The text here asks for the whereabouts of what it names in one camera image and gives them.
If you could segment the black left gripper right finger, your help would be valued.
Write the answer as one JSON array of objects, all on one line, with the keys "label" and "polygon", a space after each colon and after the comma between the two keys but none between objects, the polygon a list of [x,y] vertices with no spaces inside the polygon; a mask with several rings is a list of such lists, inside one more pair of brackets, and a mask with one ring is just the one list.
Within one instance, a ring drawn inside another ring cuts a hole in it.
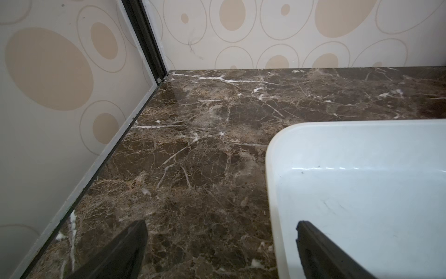
[{"label": "black left gripper right finger", "polygon": [[307,279],[373,279],[370,272],[309,221],[300,221],[297,250]]}]

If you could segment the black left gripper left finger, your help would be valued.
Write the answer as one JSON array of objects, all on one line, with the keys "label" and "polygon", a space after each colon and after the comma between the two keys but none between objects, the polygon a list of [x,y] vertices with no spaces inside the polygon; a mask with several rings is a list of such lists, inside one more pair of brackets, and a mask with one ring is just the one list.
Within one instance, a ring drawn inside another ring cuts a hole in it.
[{"label": "black left gripper left finger", "polygon": [[134,221],[68,278],[136,279],[144,260],[147,241],[145,221]]}]

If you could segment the white plastic storage box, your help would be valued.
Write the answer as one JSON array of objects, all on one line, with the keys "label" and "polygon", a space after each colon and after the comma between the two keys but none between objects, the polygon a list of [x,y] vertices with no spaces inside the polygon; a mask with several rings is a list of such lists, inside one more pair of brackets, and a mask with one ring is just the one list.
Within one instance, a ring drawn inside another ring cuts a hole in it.
[{"label": "white plastic storage box", "polygon": [[379,279],[446,276],[446,122],[314,122],[277,133],[266,179],[279,277],[311,222]]}]

